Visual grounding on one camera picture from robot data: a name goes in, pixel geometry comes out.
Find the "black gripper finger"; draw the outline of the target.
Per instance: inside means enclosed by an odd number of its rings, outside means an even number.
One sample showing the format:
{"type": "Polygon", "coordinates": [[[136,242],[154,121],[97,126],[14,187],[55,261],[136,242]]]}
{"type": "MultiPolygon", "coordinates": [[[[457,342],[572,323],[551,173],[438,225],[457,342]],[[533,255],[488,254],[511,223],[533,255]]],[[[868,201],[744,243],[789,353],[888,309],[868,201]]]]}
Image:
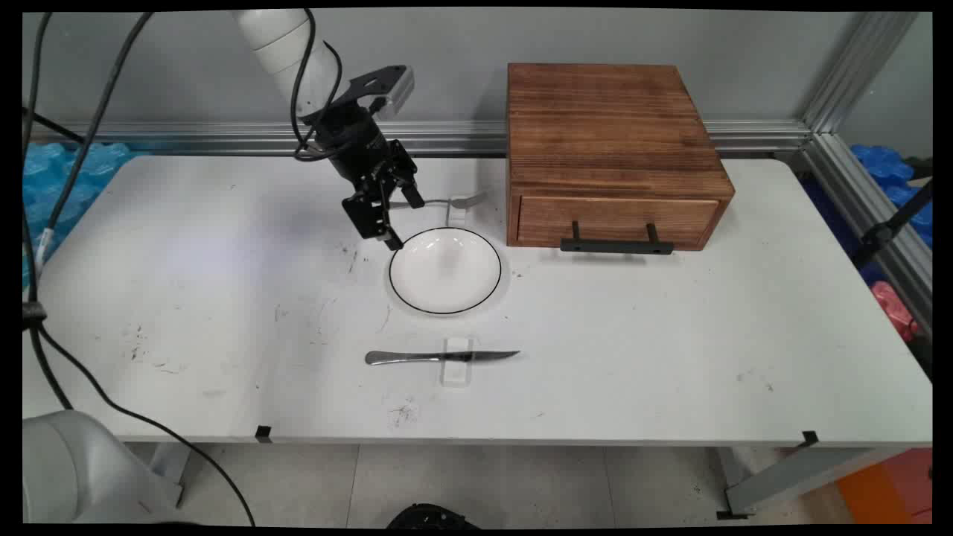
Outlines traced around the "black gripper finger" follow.
{"type": "Polygon", "coordinates": [[[402,169],[402,167],[388,167],[387,169],[387,208],[421,209],[425,206],[422,195],[418,192],[418,184],[415,182],[415,171],[402,169]],[[398,192],[404,197],[403,202],[392,201],[394,193],[398,192]]]}
{"type": "Polygon", "coordinates": [[[361,238],[383,241],[391,251],[403,248],[402,239],[390,223],[390,197],[395,188],[394,179],[361,179],[355,183],[354,193],[342,201],[361,238]]]}

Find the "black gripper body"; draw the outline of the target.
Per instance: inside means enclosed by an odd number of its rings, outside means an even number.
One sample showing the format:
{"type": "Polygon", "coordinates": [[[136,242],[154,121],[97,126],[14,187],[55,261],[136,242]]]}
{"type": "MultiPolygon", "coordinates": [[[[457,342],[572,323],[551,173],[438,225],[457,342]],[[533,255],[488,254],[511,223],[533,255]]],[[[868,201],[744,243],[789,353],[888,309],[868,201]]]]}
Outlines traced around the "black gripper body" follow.
{"type": "Polygon", "coordinates": [[[418,168],[398,140],[388,141],[372,112],[359,104],[334,104],[316,122],[316,149],[320,159],[355,187],[361,179],[387,179],[388,168],[418,168]]]}

